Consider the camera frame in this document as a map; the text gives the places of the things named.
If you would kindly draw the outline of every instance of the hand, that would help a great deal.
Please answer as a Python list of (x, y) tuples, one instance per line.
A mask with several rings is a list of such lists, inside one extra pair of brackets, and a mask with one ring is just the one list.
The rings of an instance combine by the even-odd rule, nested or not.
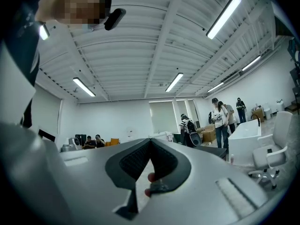
[[(149, 180), (149, 182), (155, 182), (155, 174), (154, 174), (154, 172), (150, 172), (148, 174), (148, 180)], [(147, 197), (150, 197), (150, 188), (146, 188), (145, 189), (145, 194), (146, 194)]]

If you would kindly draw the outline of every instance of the floor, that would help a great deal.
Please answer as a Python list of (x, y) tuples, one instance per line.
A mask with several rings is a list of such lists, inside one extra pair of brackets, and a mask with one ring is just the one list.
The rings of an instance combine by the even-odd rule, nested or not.
[[(269, 135), (273, 132), (275, 119), (276, 115), (273, 115), (270, 120), (265, 120), (265, 122), (262, 123), (262, 136)], [(214, 140), (211, 144), (204, 142), (203, 145), (218, 147), (216, 140)], [(270, 181), (262, 180), (259, 184), (265, 190), (269, 198), (272, 198), (276, 193), (278, 193), (282, 189), (289, 187), (295, 174), (297, 173), (297, 170), (300, 169), (300, 116), (297, 114), (297, 112), (294, 112), (292, 116), (287, 145), (287, 163), (279, 168), (280, 173), (276, 176), (277, 188), (272, 189)], [(236, 167), (245, 174), (253, 170), (245, 167)], [(144, 194), (144, 190), (150, 187), (150, 182), (148, 181), (147, 177), (148, 174), (152, 172), (154, 172), (154, 168), (150, 161), (145, 167), (140, 178), (136, 182), (136, 193), (139, 210), (142, 210), (149, 200), (149, 198)]]

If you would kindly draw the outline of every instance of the ceiling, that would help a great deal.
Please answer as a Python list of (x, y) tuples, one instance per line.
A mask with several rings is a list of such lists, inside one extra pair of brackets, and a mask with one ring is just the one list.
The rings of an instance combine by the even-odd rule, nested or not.
[[(127, 13), (106, 31), (47, 23), (37, 83), (78, 102), (206, 96), (259, 54), (274, 48), (268, 0), (242, 0), (213, 40), (206, 37), (229, 0), (112, 0)], [(165, 89), (182, 72), (171, 92)], [(79, 77), (96, 97), (73, 82)]]

